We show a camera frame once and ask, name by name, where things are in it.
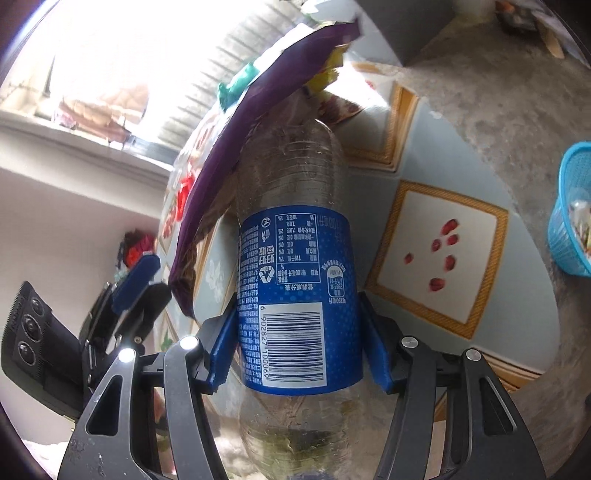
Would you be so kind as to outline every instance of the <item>screw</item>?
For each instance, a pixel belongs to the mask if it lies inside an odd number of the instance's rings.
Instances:
[[[482,358],[482,355],[480,354],[480,352],[478,350],[474,350],[473,348],[470,348],[466,352],[466,357],[468,360],[472,360],[473,362],[477,362],[478,360],[480,360]]]
[[[404,337],[402,339],[402,346],[406,348],[418,347],[418,340],[415,337]]]

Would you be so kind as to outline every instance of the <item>plastic basket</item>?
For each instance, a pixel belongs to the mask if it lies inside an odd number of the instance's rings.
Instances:
[[[564,154],[558,173],[558,199],[548,223],[548,244],[557,265],[566,273],[591,277],[591,264],[573,230],[569,204],[591,203],[591,143],[573,145]]]

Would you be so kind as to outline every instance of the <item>blue bottle label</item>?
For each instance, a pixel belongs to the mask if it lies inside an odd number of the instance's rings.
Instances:
[[[312,395],[362,378],[349,222],[313,206],[276,207],[242,224],[238,287],[242,380]]]

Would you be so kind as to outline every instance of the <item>window sill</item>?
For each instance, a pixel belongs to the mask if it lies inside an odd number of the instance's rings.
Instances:
[[[0,128],[49,140],[68,150],[85,154],[85,160],[153,186],[165,186],[173,166],[151,158],[135,156],[71,132],[41,118],[0,110]]]

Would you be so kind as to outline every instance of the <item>debris in basket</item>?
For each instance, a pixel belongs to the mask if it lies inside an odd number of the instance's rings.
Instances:
[[[569,217],[583,251],[591,259],[591,203],[584,200],[571,202]]]

